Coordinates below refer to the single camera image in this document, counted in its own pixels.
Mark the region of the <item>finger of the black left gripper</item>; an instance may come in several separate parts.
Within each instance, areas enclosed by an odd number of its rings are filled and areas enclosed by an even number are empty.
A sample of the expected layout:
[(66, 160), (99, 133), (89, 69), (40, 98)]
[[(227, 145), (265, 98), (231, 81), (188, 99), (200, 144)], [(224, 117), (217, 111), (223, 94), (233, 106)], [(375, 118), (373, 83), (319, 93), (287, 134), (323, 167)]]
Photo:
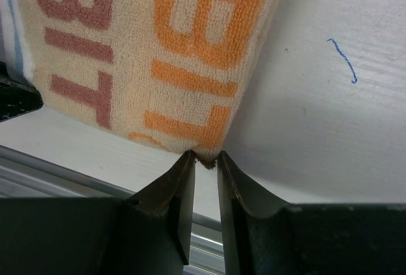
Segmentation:
[(0, 120), (6, 120), (34, 112), (43, 107), (43, 99), (32, 86), (9, 77), (6, 64), (1, 62)]

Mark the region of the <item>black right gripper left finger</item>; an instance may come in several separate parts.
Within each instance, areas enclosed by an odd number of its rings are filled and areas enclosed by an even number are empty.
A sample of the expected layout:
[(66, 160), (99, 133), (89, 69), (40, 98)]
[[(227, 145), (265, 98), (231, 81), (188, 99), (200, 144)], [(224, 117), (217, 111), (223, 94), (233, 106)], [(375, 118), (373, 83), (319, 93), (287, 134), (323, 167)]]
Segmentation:
[(187, 151), (120, 210), (119, 274), (182, 274), (189, 263), (195, 154)]

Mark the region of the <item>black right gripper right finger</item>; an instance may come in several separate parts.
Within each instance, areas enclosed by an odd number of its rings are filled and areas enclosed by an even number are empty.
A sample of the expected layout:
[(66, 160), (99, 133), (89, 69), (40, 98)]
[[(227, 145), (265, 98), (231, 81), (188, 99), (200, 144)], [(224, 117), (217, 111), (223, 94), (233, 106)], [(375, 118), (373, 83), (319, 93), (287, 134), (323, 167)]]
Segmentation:
[(227, 274), (288, 274), (287, 202), (245, 174), (222, 151), (218, 193)]

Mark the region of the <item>orange blue printed towel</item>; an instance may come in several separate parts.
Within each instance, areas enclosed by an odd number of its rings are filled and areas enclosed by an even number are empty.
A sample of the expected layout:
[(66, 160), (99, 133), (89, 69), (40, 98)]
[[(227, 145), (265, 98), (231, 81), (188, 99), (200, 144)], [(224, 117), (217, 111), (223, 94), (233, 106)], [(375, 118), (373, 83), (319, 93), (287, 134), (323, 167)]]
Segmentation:
[(6, 62), (44, 104), (213, 168), (279, 0), (1, 0)]

